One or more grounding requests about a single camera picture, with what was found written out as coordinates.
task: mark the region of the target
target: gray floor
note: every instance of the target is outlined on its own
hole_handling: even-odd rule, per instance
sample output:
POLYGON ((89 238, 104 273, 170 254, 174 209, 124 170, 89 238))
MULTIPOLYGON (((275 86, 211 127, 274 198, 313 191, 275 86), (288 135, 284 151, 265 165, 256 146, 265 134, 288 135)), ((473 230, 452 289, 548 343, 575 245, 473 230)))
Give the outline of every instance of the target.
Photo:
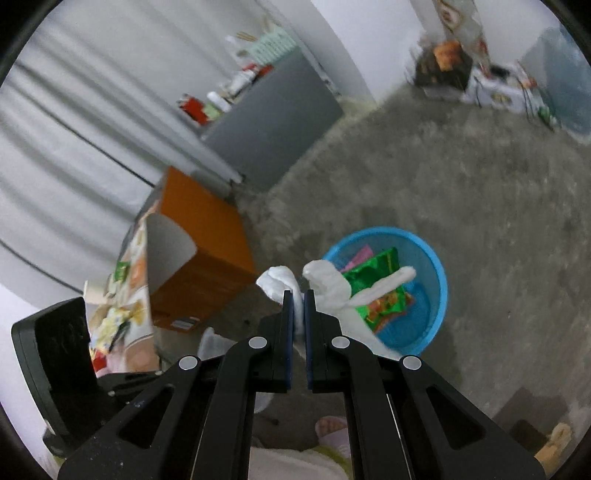
MULTIPOLYGON (((241 187, 236 201, 261 270, 299 273, 369 226, 424 238, 450 302, 423 358, 503 428, 567 421, 580 439, 591 422, 590 153, 525 117, 405 90, 333 129, 270 192, 241 187)), ((277 308, 252 287, 208 324, 239 339, 277 308)), ((170 339, 179 355, 197 340, 170 339)), ((342 412, 296 371, 294 391, 256 420, 265 446, 310 447, 314 421, 342 412)))

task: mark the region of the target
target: blue bin rim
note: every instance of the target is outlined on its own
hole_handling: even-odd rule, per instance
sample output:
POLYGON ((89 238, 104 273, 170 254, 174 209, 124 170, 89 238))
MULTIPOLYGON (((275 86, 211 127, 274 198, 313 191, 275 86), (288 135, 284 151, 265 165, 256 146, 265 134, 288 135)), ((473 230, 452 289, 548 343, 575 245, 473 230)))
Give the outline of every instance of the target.
POLYGON ((367 228, 365 230, 360 230, 359 232, 355 232, 349 236, 346 236, 339 243, 333 246, 328 251, 328 253, 322 258, 323 260, 328 260, 332 262, 332 259, 336 255, 338 255, 339 252, 347 245, 358 240, 367 238, 369 236, 378 235, 395 235, 405 238, 406 240, 410 240, 412 243, 414 243, 427 254, 437 274, 437 279, 439 281, 439 308, 437 310, 437 315, 435 316, 433 325, 431 325, 431 328, 429 329, 428 333, 425 335, 423 340, 418 345, 414 346, 415 351, 422 352, 433 341, 433 339, 437 335, 437 332, 441 328, 441 324, 443 324, 443 319, 445 318, 445 313, 447 310, 448 298, 447 277, 445 275, 445 269, 443 268, 443 264, 439 260, 439 257, 434 252, 434 250, 429 245, 427 245, 427 243, 424 240, 417 237, 414 233, 407 232, 406 230, 401 230, 400 228, 396 228, 393 226, 376 226, 372 228, 367 228))

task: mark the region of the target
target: pink slipper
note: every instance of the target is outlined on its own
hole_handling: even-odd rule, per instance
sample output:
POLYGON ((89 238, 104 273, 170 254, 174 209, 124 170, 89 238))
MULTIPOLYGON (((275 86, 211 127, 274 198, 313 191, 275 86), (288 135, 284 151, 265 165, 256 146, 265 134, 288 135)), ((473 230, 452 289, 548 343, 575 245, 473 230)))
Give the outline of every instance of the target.
POLYGON ((320 436, 320 421, 321 420, 332 420, 347 425, 347 419, 344 417, 322 417, 314 425, 316 436, 318 437, 318 443, 325 447, 331 448, 339 452, 344 458, 351 458, 351 446, 349 444, 349 429, 344 428, 337 430, 336 432, 329 433, 323 437, 320 436))

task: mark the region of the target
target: gray curtain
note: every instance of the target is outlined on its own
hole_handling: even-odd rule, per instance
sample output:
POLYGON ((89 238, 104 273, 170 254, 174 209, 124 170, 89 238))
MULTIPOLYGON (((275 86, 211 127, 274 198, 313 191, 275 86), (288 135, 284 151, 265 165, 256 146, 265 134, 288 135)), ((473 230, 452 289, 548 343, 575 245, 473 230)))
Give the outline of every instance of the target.
POLYGON ((65 0, 49 15, 0 88, 0 284, 43 307, 106 277, 170 165, 228 195, 240 175, 176 100, 229 78, 223 37, 240 30, 260 21, 230 0, 65 0))

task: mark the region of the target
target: blue trash bin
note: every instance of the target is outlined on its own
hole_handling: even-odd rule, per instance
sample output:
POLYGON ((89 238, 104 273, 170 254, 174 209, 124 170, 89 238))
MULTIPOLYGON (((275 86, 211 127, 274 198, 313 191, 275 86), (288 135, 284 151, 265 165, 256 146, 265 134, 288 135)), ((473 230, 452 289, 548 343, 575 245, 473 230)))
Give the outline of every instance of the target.
POLYGON ((378 338, 401 355, 420 355, 439 331, 447 309, 445 270, 433 249, 416 235, 393 227, 374 227, 349 235, 324 256, 338 270, 365 245, 377 255, 398 249, 401 267, 414 267, 417 277, 405 285, 415 298, 408 313, 386 325, 378 338))

